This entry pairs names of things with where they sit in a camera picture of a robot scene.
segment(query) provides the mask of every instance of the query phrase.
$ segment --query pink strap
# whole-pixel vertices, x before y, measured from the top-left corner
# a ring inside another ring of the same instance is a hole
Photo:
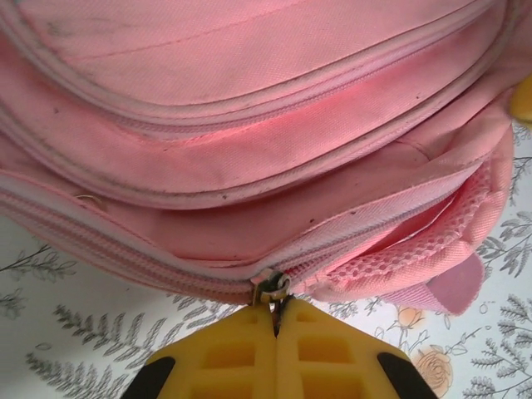
[[[475,300],[483,281],[484,264],[472,254],[429,282],[387,293],[382,299],[412,308],[462,314]]]

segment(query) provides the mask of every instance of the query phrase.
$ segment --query orange flower print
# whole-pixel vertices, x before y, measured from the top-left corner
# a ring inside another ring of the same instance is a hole
[[[397,309],[397,323],[402,328],[413,329],[423,319],[423,312],[414,308],[400,306]]]
[[[451,358],[438,347],[431,347],[430,352],[422,354],[414,363],[437,397],[443,397],[449,391],[452,385]]]

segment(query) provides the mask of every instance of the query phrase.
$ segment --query pink backpack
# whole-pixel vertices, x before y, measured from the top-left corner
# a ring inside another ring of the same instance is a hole
[[[531,0],[4,0],[0,210],[114,275],[463,312]]]

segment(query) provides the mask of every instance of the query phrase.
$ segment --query floral tablecloth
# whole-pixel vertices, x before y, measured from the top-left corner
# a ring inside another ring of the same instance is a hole
[[[379,298],[315,304],[408,353],[438,397],[532,398],[530,172],[532,139],[516,126],[510,200],[463,316]],[[0,234],[1,398],[115,399],[154,350],[236,310],[118,281],[7,219]]]

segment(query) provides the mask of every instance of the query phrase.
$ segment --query metal zipper slider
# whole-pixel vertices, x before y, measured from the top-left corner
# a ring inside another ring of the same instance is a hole
[[[252,305],[260,303],[279,303],[288,296],[290,277],[271,268],[265,268],[251,278],[254,285]]]

